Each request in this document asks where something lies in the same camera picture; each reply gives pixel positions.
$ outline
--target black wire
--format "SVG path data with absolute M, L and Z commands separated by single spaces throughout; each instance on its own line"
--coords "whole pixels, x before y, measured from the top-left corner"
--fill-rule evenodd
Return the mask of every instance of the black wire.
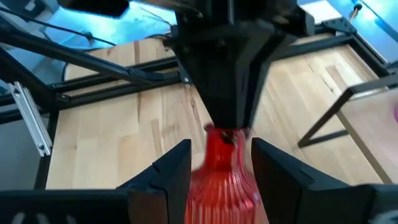
M 112 42 L 109 42 L 109 41 L 107 41 L 107 40 L 103 40 L 103 39 L 100 39 L 100 38 L 97 38 L 97 37 L 93 37 L 92 35 L 84 34 L 84 33 L 81 33 L 81 32 L 77 32 L 77 31 L 75 31 L 75 30 L 71 30 L 71 29 L 67 29 L 67 28 L 63 28 L 63 27 L 51 25 L 51 24 L 48 24 L 48 23 L 46 23 L 46 22 L 38 21 L 38 20 L 36 20 L 36 19 L 33 19 L 33 18 L 30 18 L 30 17 L 24 16 L 24 15 L 22 15 L 22 14 L 19 14 L 19 13 L 16 13 L 16 12 L 12 12 L 12 11 L 10 11 L 10 10 L 4 8 L 4 7 L 0 7 L 0 11 L 3 11 L 3 12 L 6 12 L 6 13 L 9 13 L 9 14 L 18 16 L 18 17 L 20 17 L 20 18 L 22 18 L 22 19 L 25 19 L 25 20 L 28 20 L 28 21 L 32 21 L 32 22 L 35 22 L 35 23 L 37 23 L 37 24 L 41 24 L 41 25 L 43 25 L 43 26 L 51 27 L 51 28 L 58 29 L 58 30 L 63 30 L 63 31 L 66 31 L 66 32 L 71 32 L 72 34 L 76 34 L 76 35 L 80 35 L 80 36 L 86 37 L 88 40 L 90 40 L 90 39 L 98 40 L 98 41 L 107 43 L 107 44 L 109 44 L 109 45 L 116 46 L 116 44 L 114 44 L 114 43 L 112 43 Z

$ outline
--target ribbed vase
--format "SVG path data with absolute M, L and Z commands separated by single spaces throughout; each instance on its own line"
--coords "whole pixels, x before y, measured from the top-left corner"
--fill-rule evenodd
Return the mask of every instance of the ribbed vase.
M 205 161 L 191 174 L 185 224 L 268 223 L 254 175 L 244 166 L 244 130 L 205 129 Z

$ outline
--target metal bracket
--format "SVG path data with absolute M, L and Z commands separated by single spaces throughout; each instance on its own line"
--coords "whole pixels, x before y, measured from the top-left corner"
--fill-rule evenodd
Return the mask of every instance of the metal bracket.
M 355 27 L 344 17 L 323 21 L 322 25 L 337 32 L 344 32 L 346 34 L 356 33 Z
M 19 82 L 8 83 L 8 86 L 40 156 L 51 155 L 52 141 L 40 117 L 32 95 L 30 95 L 30 91 Z
M 172 37 L 178 36 L 177 25 L 171 26 L 170 31 L 172 33 Z M 180 60 L 177 59 L 177 63 L 178 63 L 178 70 L 180 72 L 181 82 L 183 84 L 192 84 L 192 79 L 191 79 L 191 77 L 189 77 L 187 71 L 184 69 L 184 67 L 180 63 Z

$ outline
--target black metal leg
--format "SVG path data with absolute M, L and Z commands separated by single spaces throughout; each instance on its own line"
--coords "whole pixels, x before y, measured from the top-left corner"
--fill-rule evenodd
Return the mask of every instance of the black metal leg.
M 329 134 L 327 136 L 322 136 L 316 139 L 311 139 L 311 137 L 319 131 L 322 126 L 330 120 L 330 118 L 335 115 L 341 107 L 353 96 L 351 88 L 348 88 L 344 93 L 336 100 L 336 102 L 326 111 L 326 113 L 312 126 L 312 128 L 304 135 L 304 137 L 298 142 L 299 147 L 309 146 L 318 142 L 326 141 L 329 139 L 340 137 L 343 132 L 338 132 L 338 134 Z
M 58 111 L 55 92 L 3 49 L 0 49 L 0 67 L 0 79 L 6 83 L 19 82 L 42 109 Z
M 328 134 L 319 138 L 311 139 L 311 137 L 319 131 L 320 128 L 333 116 L 341 107 L 355 94 L 362 93 L 370 90 L 375 90 L 385 86 L 392 86 L 398 82 L 397 75 L 390 75 L 378 80 L 362 83 L 359 85 L 351 86 L 347 88 L 343 94 L 336 100 L 336 102 L 328 109 L 328 111 L 312 126 L 312 128 L 304 135 L 304 137 L 298 142 L 299 147 L 309 146 L 311 144 L 319 143 L 322 141 L 330 140 L 340 136 L 344 136 L 347 132 L 338 131 L 336 133 Z

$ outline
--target cable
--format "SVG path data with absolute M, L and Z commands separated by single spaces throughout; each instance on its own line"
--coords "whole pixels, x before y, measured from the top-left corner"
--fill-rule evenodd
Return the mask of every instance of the cable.
M 151 14 L 151 15 L 154 16 L 154 17 L 152 17 L 152 16 L 147 16 L 147 17 L 149 17 L 149 18 L 151 18 L 151 19 L 156 19 L 157 21 L 160 21 L 160 22 L 164 22 L 164 23 L 166 23 L 167 25 L 169 25 L 170 27 L 172 26 L 172 24 L 171 24 L 169 21 L 166 21 L 165 19 L 163 19 L 163 17 L 161 17 L 161 16 L 159 16 L 159 15 L 157 15 L 157 14 L 155 14 L 155 13 L 153 13 L 153 12 L 147 10 L 147 9 L 144 9 L 143 7 L 138 7 L 138 8 L 141 9 L 141 10 L 143 10 L 143 11 L 146 11 L 146 12 L 148 12 L 149 14 Z
M 86 37 L 88 40 L 98 40 L 98 41 L 107 43 L 107 44 L 109 44 L 109 45 L 116 46 L 116 44 L 114 44 L 114 43 L 112 43 L 112 42 L 109 42 L 109 41 L 107 41 L 107 40 L 103 40 L 103 39 L 100 39 L 100 38 L 97 38 L 97 37 L 93 37 L 93 35 L 92 35 L 90 32 L 87 33 L 87 34 L 84 34 L 84 33 L 81 33 L 81 32 L 77 32 L 77 31 L 75 31 L 75 30 L 71 30 L 71 29 L 67 29 L 67 28 L 63 28 L 63 27 L 51 25 L 51 24 L 48 24 L 48 23 L 46 23 L 46 22 L 38 21 L 38 20 L 36 20 L 36 19 L 33 19 L 33 18 L 30 18 L 30 17 L 24 16 L 24 15 L 22 15 L 22 14 L 19 14 L 19 13 L 16 13 L 16 12 L 12 12 L 12 11 L 10 11 L 10 10 L 4 8 L 4 7 L 0 7 L 0 11 L 6 12 L 6 13 L 8 13 L 8 14 L 12 14 L 12 15 L 14 15 L 14 16 L 18 16 L 18 17 L 20 17 L 20 18 L 22 18 L 22 19 L 25 19 L 25 20 L 28 20 L 28 21 L 32 21 L 32 22 L 37 23 L 37 24 L 41 24 L 41 25 L 43 25 L 43 26 L 47 26 L 47 27 L 51 27 L 51 28 L 54 28 L 54 29 L 58 29 L 58 30 L 70 32 L 70 33 L 72 33 L 72 34 L 80 35 L 80 36 Z

